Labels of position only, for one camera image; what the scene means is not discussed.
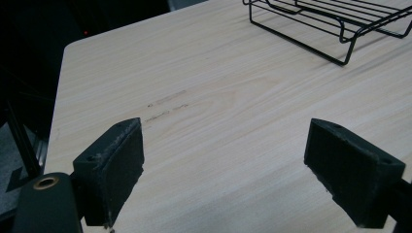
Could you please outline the black metal stand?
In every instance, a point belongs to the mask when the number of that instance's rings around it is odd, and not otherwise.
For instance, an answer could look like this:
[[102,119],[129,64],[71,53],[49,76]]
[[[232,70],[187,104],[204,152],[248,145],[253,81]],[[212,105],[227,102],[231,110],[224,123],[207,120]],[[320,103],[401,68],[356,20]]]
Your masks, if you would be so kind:
[[17,117],[17,113],[10,100],[6,101],[5,114],[28,177],[34,179],[41,174],[41,167],[24,125]]

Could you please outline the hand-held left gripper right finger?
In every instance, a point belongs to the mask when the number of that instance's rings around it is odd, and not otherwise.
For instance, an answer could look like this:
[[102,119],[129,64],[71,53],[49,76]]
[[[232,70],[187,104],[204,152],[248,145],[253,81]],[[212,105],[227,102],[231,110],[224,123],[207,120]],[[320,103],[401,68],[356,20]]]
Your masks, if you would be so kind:
[[304,164],[360,228],[406,227],[405,163],[345,127],[313,118]]

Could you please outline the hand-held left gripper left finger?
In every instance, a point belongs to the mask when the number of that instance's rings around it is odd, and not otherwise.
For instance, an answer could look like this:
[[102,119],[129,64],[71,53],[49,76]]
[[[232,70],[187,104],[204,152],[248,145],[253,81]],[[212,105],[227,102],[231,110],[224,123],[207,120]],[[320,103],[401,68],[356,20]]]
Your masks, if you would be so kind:
[[73,161],[72,177],[88,226],[114,226],[144,162],[139,117],[114,124]]

